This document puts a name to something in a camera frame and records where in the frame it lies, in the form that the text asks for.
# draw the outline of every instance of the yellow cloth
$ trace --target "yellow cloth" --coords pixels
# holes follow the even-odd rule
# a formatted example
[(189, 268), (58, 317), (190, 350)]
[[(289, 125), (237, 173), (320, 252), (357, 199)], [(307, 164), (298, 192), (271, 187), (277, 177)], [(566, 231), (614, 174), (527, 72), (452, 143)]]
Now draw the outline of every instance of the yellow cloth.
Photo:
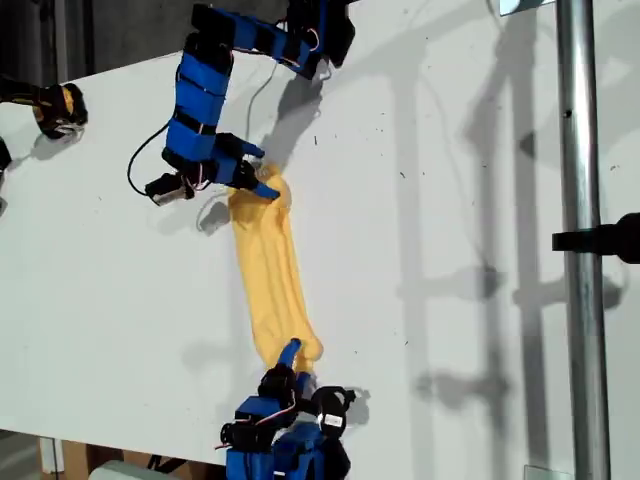
[(230, 189), (229, 210), (236, 251), (251, 310), (253, 340), (258, 353), (273, 367), (292, 338), (302, 341), (296, 371), (310, 372), (322, 355), (304, 307), (291, 236), (291, 193), (274, 165), (263, 167), (260, 180), (280, 192), (271, 201), (244, 190)]

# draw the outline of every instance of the black clamp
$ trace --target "black clamp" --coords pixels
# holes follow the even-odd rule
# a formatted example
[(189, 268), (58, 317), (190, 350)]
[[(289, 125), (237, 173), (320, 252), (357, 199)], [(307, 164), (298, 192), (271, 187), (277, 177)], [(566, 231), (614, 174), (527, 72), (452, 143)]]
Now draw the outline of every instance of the black clamp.
[(616, 224), (553, 234), (555, 252), (617, 255), (625, 263), (640, 263), (640, 213), (629, 213)]
[(355, 400), (355, 392), (342, 387), (321, 387), (315, 391), (311, 403), (318, 409), (318, 420), (323, 434), (333, 439), (342, 436), (347, 428), (347, 410)]
[(284, 363), (278, 363), (264, 374), (258, 386), (258, 395), (275, 398), (280, 408), (288, 408), (293, 404), (296, 390), (296, 374)]
[(277, 428), (269, 424), (226, 423), (220, 431), (220, 440), (223, 445), (231, 445), (243, 452), (266, 453), (271, 450), (276, 432)]
[(164, 205), (176, 198), (194, 197), (195, 192), (184, 175), (165, 173), (144, 187), (147, 196), (156, 205)]

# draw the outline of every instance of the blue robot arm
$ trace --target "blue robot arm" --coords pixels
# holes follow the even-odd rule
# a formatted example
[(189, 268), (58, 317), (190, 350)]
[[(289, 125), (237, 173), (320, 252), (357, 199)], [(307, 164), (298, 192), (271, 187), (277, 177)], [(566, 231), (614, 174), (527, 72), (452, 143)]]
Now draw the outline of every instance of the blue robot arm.
[(176, 105), (168, 123), (163, 159), (175, 170), (145, 187), (155, 201), (176, 191), (192, 198), (201, 185), (220, 183), (275, 199), (279, 192), (257, 180), (245, 155), (264, 152), (230, 133), (218, 133), (233, 50), (266, 55), (305, 78), (312, 78), (321, 58), (340, 66), (355, 35), (347, 15), (353, 0), (291, 0), (288, 30), (254, 17), (207, 5), (193, 8), (196, 32), (185, 42), (176, 74)]
[[(220, 438), (229, 447), (227, 480), (273, 480), (274, 472), (285, 480), (342, 480), (349, 472), (340, 436), (355, 393), (323, 387), (304, 398), (310, 376), (292, 369), (299, 349), (300, 340), (291, 340), (262, 378), (258, 395), (247, 398), (234, 423), (222, 428)], [(302, 412), (317, 420), (296, 422)], [(287, 431), (274, 442), (282, 429)]]

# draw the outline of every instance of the silver pole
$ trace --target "silver pole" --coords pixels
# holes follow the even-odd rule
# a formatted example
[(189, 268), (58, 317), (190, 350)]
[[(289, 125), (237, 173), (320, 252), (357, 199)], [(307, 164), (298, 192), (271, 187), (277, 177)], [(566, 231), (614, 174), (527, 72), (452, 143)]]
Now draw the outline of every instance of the silver pole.
[[(591, 0), (558, 0), (565, 231), (600, 224)], [(609, 411), (598, 255), (565, 254), (576, 480), (610, 480)]]
[(69, 80), (69, 56), (67, 54), (67, 3), (66, 0), (56, 0), (54, 10), (56, 38), (56, 62), (58, 83)]

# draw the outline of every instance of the white table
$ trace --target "white table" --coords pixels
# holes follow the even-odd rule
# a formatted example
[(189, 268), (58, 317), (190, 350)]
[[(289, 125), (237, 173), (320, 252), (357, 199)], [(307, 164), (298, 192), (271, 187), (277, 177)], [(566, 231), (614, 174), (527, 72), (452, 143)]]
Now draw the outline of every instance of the white table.
[[(605, 221), (638, 210), (638, 11), (596, 3)], [(319, 382), (369, 394), (344, 437), (351, 478), (572, 471), (563, 257), (551, 251), (554, 9), (496, 21), (481, 1), (367, 0), (352, 17), (355, 44), (320, 102), (276, 122), (292, 74), (278, 67), (256, 95), (273, 64), (238, 55), (221, 121), (254, 142), (271, 135), (269, 156), (286, 163)], [(76, 144), (38, 141), (29, 109), (0, 107), (0, 133), (28, 157), (0, 191), (2, 429), (224, 461), (220, 427), (263, 373), (224, 196), (157, 208), (125, 177), (171, 114), (178, 62), (80, 80), (90, 124)], [(535, 162), (521, 148), (532, 130)], [(163, 144), (140, 155), (139, 185), (169, 170)], [(614, 476), (626, 480), (640, 271), (607, 259), (605, 273), (622, 289), (607, 342)]]

